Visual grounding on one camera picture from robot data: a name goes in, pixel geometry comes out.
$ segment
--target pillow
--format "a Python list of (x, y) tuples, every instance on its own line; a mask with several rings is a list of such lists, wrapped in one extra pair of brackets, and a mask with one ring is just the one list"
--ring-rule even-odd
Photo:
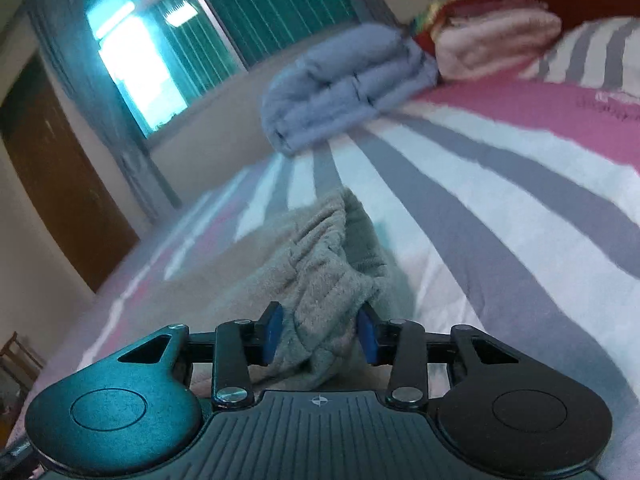
[(640, 18), (583, 23), (521, 77), (640, 97)]
[(436, 38), (436, 60), (446, 81), (478, 79), (536, 59), (562, 23), (542, 9), (511, 9), (460, 20)]

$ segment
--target wooden door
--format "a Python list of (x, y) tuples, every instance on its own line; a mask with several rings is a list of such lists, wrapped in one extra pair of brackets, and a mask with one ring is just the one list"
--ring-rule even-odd
[(42, 221), (97, 290), (138, 237), (78, 143), (37, 56), (0, 107), (0, 134)]

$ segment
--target metal screw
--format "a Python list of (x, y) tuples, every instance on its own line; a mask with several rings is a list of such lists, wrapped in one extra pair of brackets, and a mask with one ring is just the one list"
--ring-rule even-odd
[(391, 396), (398, 402), (415, 404), (422, 398), (422, 392), (412, 386), (402, 386), (401, 388), (393, 390)]
[(234, 404), (245, 400), (249, 394), (244, 388), (238, 388), (237, 386), (228, 386), (222, 388), (216, 392), (216, 399), (220, 402), (226, 402), (227, 404)]

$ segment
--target bed sheet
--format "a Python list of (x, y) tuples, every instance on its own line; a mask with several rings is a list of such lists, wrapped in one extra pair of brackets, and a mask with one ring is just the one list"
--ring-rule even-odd
[(640, 478), (639, 125), (640, 105), (602, 92), (493, 79), (426, 92), (295, 158), (273, 155), (137, 249), (32, 396), (130, 343), (126, 324), (140, 336), (158, 328), (136, 308), (154, 284), (343, 185), (403, 270), (414, 320), (430, 332), (474, 325), (595, 390), (614, 417), (600, 473)]

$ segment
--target folded blanket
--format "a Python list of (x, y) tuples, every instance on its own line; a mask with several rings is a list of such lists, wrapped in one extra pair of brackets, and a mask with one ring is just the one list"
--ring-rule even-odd
[[(340, 189), (274, 218), (214, 262), (164, 282), (140, 306), (150, 319), (120, 330), (135, 340), (179, 321), (202, 332), (233, 319), (257, 319), (270, 301), (279, 301), (285, 314), (278, 351), (269, 367), (251, 367), (252, 381), (257, 390), (308, 390), (345, 366), (366, 373), (354, 343), (354, 318), (365, 301), (382, 317), (412, 315), (412, 304), (403, 305), (404, 312), (397, 304), (403, 296), (396, 292), (398, 272), (360, 202)], [(197, 394), (210, 395), (210, 374), (210, 365), (194, 370)], [(371, 373), (359, 384), (372, 387)]]
[(292, 155), (395, 108), (436, 85), (433, 57), (399, 30), (366, 23), (327, 40), (284, 69), (262, 102), (262, 127)]

